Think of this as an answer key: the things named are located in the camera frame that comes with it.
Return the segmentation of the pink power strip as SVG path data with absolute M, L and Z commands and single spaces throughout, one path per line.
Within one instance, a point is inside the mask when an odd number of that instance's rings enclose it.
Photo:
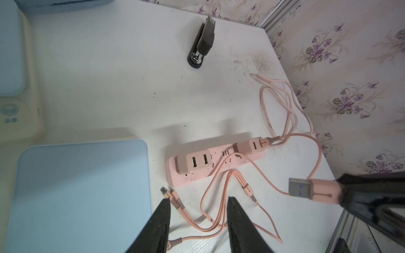
M 170 157 L 165 162 L 167 180 L 169 185 L 172 187 L 180 187 L 185 184 L 213 176 L 216 173 L 216 169 L 220 165 L 223 165 L 221 169 L 221 172 L 223 172 L 249 163 L 248 159 L 255 161 L 265 156 L 265 151 L 248 155 L 247 158 L 243 158 L 239 155 L 234 156 L 233 153 L 235 153 L 234 151 L 235 144 L 236 143 L 230 143 L 226 145 L 220 145 L 217 147 L 209 148 L 208 150 L 211 152 L 212 155 L 213 166 L 209 169 L 196 171 L 188 175 L 182 175 L 178 172 L 177 170 L 178 156 Z

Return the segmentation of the pink charger adapter with prongs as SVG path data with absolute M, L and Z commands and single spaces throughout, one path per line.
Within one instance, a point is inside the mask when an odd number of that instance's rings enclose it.
M 196 171 L 209 169 L 213 166 L 211 152 L 206 149 L 177 157 L 178 172 L 188 175 Z

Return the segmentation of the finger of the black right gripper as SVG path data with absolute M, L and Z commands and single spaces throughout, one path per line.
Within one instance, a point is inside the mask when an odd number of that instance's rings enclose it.
M 342 187 L 340 205 L 387 237 L 405 236 L 405 217 L 391 208 L 405 208 L 405 173 L 350 175 L 337 182 Z

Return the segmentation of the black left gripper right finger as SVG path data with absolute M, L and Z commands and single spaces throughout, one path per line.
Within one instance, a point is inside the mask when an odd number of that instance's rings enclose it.
M 232 253 L 274 253 L 235 197 L 227 201 L 227 223 Z

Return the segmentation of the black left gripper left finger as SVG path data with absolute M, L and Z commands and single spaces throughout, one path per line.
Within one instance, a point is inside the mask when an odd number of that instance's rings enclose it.
M 163 199 L 127 253 L 165 253 L 168 247 L 171 206 Z

